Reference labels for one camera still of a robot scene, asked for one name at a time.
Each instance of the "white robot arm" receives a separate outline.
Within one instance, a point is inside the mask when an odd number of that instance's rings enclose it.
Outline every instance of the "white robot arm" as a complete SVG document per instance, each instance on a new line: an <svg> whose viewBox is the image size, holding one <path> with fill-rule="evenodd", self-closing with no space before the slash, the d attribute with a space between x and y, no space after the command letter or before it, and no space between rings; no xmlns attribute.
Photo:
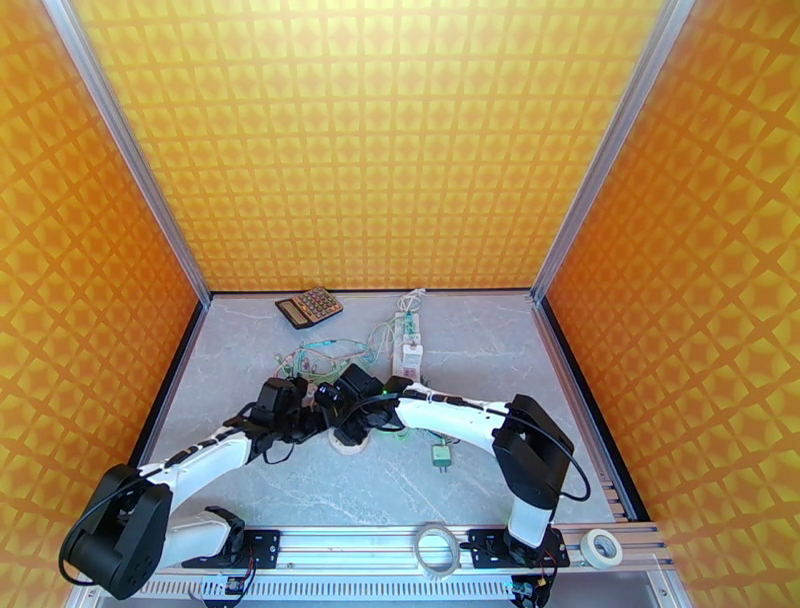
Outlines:
<svg viewBox="0 0 800 608"><path fill-rule="evenodd" d="M383 384L355 365L334 384L322 384L312 407L301 405L306 390L302 379L270 378L256 402L207 439L163 462L110 469L62 545L62 575L83 584L64 570L69 562L125 599L160 568L198 556L233 558L242 548L239 518L219 507L186 518L173 517L174 511L213 480L264 455L275 441L299 444L330 427L347 445L392 424L448 435L493 454L514 494L509 534L525 547L542 542L574 462L573 446L530 397L464 399L397 377ZM585 498L588 492L587 482Z"/></svg>

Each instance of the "clear tape roll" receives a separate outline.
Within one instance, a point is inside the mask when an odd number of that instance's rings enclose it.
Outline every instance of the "clear tape roll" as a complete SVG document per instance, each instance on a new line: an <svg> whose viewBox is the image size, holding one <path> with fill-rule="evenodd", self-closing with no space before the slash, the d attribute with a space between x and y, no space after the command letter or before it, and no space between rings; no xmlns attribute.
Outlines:
<svg viewBox="0 0 800 608"><path fill-rule="evenodd" d="M450 563L442 566L431 566L422 559L420 554L419 544L426 536L438 536L447 542L447 547L450 549ZM414 557L417 559L420 569L423 574L432 581L441 581L455 572L461 565L459 558L461 556L461 547L458 544L458 539L453 535L450 530L439 524L428 524L423 526L414 537Z"/></svg>

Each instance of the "calculator keypad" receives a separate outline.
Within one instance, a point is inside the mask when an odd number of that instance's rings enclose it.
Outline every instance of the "calculator keypad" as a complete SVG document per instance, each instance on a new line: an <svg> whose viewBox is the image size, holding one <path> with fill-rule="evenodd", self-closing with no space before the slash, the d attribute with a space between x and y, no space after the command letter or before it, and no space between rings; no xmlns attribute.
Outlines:
<svg viewBox="0 0 800 608"><path fill-rule="evenodd" d="M308 317L316 322L337 312L342 305L322 287L315 287L293 298Z"/></svg>

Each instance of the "yellow patterned wall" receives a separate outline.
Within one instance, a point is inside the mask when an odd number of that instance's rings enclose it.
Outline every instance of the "yellow patterned wall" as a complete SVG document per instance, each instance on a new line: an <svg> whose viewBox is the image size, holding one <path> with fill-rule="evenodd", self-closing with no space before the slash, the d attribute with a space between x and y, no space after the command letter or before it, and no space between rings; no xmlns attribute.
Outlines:
<svg viewBox="0 0 800 608"><path fill-rule="evenodd" d="M698 0L549 294L698 607L800 605L800 4Z"/></svg>
<svg viewBox="0 0 800 608"><path fill-rule="evenodd" d="M38 2L0 2L0 606L126 461L195 297Z"/></svg>
<svg viewBox="0 0 800 608"><path fill-rule="evenodd" d="M214 290L528 287L661 0L77 0Z"/></svg>

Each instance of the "gray floor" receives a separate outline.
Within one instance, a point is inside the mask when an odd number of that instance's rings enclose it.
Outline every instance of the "gray floor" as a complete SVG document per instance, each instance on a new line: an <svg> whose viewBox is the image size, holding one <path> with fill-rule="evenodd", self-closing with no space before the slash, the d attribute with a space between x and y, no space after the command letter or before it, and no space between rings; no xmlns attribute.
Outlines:
<svg viewBox="0 0 800 608"><path fill-rule="evenodd" d="M215 298L155 444L152 460L166 458L204 438L258 395L262 383L300 342L331 338L365 340L392 316L397 294L339 295L344 312L310 329L294 330L278 312L278 298ZM556 522L612 522L575 420L522 293L436 293L420 310L425 349L422 374L433 388L465 397L510 400L535 397L576 444L589 474L586 503L562 500ZM371 372L389 375L384 357ZM431 465L430 436L415 431L404 441L373 433L356 456L332 450L318 436L299 446L288 462L255 461L207 486L180 513L218 504L248 525L504 524L511 507L494 459L466 444L453 447L453 466ZM273 448L279 458L283 445ZM570 470L565 490L582 492Z"/></svg>

